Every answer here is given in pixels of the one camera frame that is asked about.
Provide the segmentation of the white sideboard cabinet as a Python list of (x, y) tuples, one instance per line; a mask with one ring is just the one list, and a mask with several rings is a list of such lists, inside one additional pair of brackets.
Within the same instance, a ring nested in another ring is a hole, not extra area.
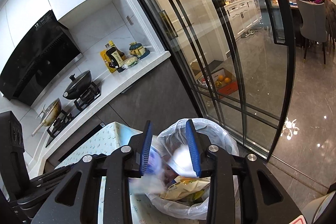
[(240, 0), (226, 5), (225, 10), (235, 39), (249, 31), (261, 20), (261, 12), (255, 0)]

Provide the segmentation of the blue white milk carton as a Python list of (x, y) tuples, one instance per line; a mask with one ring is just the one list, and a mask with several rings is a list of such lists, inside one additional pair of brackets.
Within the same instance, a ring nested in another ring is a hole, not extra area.
[(173, 152), (165, 150), (161, 139), (152, 137), (149, 159), (141, 178), (130, 178), (132, 194), (160, 194), (177, 176), (196, 178), (191, 155), (186, 144), (179, 144)]

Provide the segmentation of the black gas stove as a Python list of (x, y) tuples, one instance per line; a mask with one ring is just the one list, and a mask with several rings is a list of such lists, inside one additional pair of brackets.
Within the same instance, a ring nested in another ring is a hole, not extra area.
[(49, 139), (46, 143), (46, 147), (48, 147), (81, 112), (83, 112), (94, 100), (100, 97), (100, 95), (100, 87), (94, 82), (91, 82), (89, 88), (78, 99), (74, 100), (75, 104), (70, 110), (62, 110), (54, 123), (47, 129)]

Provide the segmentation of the yellow blue condiment jar set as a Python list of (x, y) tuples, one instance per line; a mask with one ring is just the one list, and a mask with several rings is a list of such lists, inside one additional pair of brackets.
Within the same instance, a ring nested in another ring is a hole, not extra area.
[(145, 48), (141, 43), (130, 43), (129, 53), (138, 59), (143, 59), (150, 54), (150, 51)]

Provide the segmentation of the trash bin with clear liner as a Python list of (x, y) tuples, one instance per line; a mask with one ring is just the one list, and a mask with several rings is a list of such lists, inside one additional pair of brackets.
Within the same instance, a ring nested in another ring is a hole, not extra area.
[[(163, 130), (154, 142), (159, 148), (160, 155), (167, 157), (168, 166), (180, 177), (197, 179), (191, 163), (191, 156), (187, 151), (186, 122), (183, 118)], [(194, 118), (193, 124), (197, 132), (208, 136), (211, 144), (221, 147), (229, 154), (238, 156), (236, 141), (217, 123), (203, 118)], [(195, 205), (183, 205), (177, 201), (165, 200), (157, 194), (146, 195), (151, 203), (162, 213), (180, 219), (205, 220), (209, 199)]]

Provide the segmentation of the beige wok with lid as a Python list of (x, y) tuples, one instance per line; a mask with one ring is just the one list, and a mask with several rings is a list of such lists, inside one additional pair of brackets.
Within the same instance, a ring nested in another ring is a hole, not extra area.
[(38, 127), (34, 130), (31, 136), (34, 136), (42, 127), (48, 127), (54, 123), (56, 118), (62, 111), (62, 103), (59, 98), (54, 100), (48, 108), (42, 108), (41, 114), (43, 114), (42, 119)]

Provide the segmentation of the dark soy sauce bottle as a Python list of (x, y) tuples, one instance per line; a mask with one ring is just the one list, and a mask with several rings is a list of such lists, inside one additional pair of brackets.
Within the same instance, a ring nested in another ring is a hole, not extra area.
[(121, 73), (124, 71), (122, 68), (123, 62), (124, 62), (124, 54), (121, 54), (120, 51), (115, 47), (111, 46), (106, 54), (110, 57), (112, 61), (112, 67), (116, 68), (118, 73)]

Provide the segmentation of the floral white tablecloth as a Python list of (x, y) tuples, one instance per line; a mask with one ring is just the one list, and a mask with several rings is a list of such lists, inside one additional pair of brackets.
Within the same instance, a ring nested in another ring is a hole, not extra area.
[[(85, 155), (110, 155), (117, 148), (126, 145), (133, 135), (140, 131), (113, 122), (95, 133), (79, 148), (56, 166), (60, 168), (73, 164)], [(155, 194), (130, 196), (131, 217), (133, 223), (198, 223), (205, 220), (207, 215), (207, 202), (198, 205), (186, 206), (175, 201), (160, 198)]]

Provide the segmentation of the cardboard box of oranges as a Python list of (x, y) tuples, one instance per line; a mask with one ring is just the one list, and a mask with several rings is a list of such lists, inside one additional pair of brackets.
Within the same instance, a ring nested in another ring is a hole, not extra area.
[(215, 97), (214, 90), (216, 90), (220, 99), (225, 98), (238, 102), (239, 88), (237, 79), (233, 73), (224, 67), (223, 61), (214, 60), (210, 62), (209, 69), (211, 72), (211, 77), (208, 77), (208, 83), (210, 87), (207, 86), (207, 82), (201, 71), (199, 63), (196, 61), (192, 62), (191, 69), (195, 78), (195, 87), (199, 91), (207, 94), (212, 92), (213, 96)]

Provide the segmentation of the black wok with lid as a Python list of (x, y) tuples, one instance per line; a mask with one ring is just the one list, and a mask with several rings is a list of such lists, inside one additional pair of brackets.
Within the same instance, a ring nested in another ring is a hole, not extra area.
[(91, 71), (84, 71), (78, 77), (70, 75), (71, 83), (63, 93), (63, 97), (68, 100), (78, 99), (90, 86), (92, 82)]

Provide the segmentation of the wrapped garlic packet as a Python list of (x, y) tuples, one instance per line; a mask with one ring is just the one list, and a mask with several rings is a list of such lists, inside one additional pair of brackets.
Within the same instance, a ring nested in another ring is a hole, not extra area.
[(123, 62), (122, 68), (129, 69), (135, 66), (137, 63), (138, 63), (138, 58), (136, 56), (132, 56)]

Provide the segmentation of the black range hood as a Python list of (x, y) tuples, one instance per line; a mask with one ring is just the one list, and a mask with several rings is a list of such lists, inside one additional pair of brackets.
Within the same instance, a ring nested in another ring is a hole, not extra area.
[(1, 93), (32, 106), (51, 81), (81, 52), (52, 10), (25, 34), (1, 71)]

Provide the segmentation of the grey dining chair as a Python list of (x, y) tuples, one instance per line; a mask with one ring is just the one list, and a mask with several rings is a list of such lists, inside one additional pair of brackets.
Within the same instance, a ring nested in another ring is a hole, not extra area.
[(303, 61), (306, 60), (309, 41), (322, 44), (323, 65), (326, 66), (326, 6), (325, 3), (314, 3), (296, 0), (297, 7), (302, 16), (300, 32), (306, 39)]

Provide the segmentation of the yellow green tissue package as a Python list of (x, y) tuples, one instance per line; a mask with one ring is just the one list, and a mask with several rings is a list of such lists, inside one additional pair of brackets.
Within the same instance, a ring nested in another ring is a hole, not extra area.
[(194, 202), (205, 194), (210, 186), (210, 181), (209, 177), (188, 178), (177, 176), (166, 191), (159, 194), (159, 197), (169, 201)]

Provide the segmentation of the yellow seasoning box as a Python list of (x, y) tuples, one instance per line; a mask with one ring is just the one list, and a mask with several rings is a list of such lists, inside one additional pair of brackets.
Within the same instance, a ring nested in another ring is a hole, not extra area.
[(105, 49), (102, 50), (100, 52), (100, 56), (102, 58), (102, 60), (104, 61), (104, 64), (105, 66), (107, 67), (108, 71), (110, 73), (114, 73), (117, 69), (112, 67), (112, 61), (110, 59), (110, 57), (106, 54), (107, 50), (111, 47), (111, 43), (108, 42), (106, 45), (105, 45)]

